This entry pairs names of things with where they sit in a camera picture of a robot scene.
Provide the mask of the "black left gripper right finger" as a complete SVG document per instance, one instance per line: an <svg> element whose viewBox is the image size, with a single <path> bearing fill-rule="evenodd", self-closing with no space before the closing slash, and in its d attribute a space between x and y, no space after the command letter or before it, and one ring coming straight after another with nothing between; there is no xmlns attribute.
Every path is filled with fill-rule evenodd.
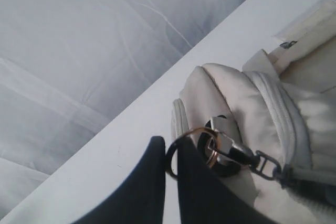
<svg viewBox="0 0 336 224"><path fill-rule="evenodd" d="M274 223L223 185L188 137L177 145L177 187L181 223Z"/></svg>

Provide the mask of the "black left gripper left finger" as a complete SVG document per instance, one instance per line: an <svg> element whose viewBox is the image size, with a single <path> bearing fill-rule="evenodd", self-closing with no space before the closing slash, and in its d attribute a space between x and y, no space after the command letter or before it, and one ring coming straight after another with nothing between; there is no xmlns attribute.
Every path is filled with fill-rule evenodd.
<svg viewBox="0 0 336 224"><path fill-rule="evenodd" d="M166 186L164 166L164 138L153 136L124 182L75 223L162 223Z"/></svg>

